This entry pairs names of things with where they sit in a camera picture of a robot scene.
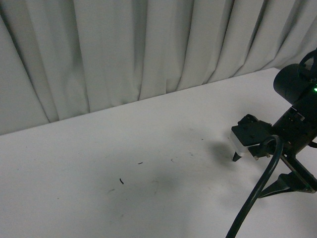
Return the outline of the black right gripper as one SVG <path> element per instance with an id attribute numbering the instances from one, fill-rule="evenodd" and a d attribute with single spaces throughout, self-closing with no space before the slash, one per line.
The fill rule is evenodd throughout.
<path id="1" fill-rule="evenodd" d="M 242 119 L 259 121 L 250 114 Z M 296 155 L 313 143 L 317 136 L 317 121 L 309 121 L 295 109 L 290 108 L 274 125 L 271 125 L 271 129 L 272 135 L 277 135 L 283 143 L 283 152 L 280 158 L 291 172 L 280 174 L 274 183 L 259 194 L 259 198 L 294 191 L 315 193 L 317 191 L 317 179 L 296 159 Z M 273 142 L 266 146 L 261 144 L 249 148 L 252 156 L 261 158 L 274 154 L 276 146 Z M 237 162 L 241 158 L 235 152 L 232 161 Z"/>

